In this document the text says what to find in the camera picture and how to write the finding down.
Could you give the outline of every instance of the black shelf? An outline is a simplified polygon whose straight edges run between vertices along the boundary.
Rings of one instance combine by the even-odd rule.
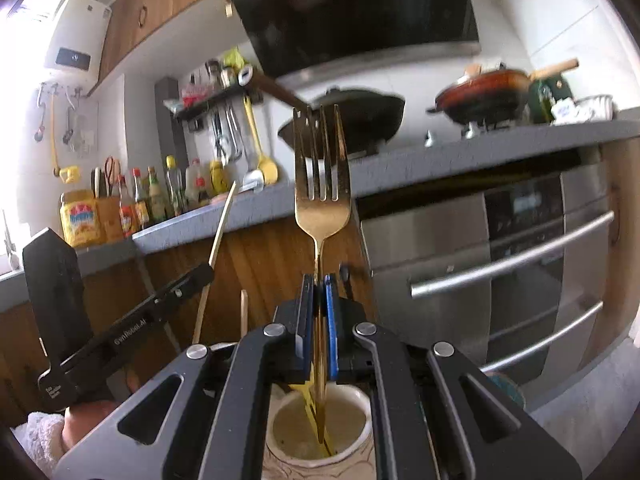
[[[185,108],[184,110],[181,110],[174,115],[174,118],[177,121],[191,121],[192,119],[195,119],[200,115],[212,110],[217,104],[220,104],[238,95],[243,95],[246,93],[246,91],[247,88],[236,83],[234,85],[231,85],[229,88],[225,88],[224,90],[213,94],[211,97],[205,99],[204,101],[200,101],[188,108]]]

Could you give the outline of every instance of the gray floor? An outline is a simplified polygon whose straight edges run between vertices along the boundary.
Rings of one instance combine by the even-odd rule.
[[[640,349],[624,339],[609,356],[531,416],[568,450],[586,478],[640,403]]]

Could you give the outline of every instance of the black range hood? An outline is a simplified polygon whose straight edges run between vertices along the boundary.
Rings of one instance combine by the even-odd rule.
[[[471,0],[232,0],[271,77],[381,49],[422,56],[479,51]]]

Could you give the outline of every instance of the white sleeve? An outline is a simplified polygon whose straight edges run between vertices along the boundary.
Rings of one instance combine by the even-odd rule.
[[[64,425],[62,415],[34,412],[29,414],[27,422],[13,430],[27,455],[48,477],[65,453],[62,447]]]

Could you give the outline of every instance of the triangular cutout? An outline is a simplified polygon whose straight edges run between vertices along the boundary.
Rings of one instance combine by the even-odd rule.
[[[482,439],[488,444],[515,433],[520,422],[472,375],[460,377],[460,385],[474,415]]]
[[[178,375],[166,378],[118,423],[118,431],[140,444],[153,444],[181,383]]]

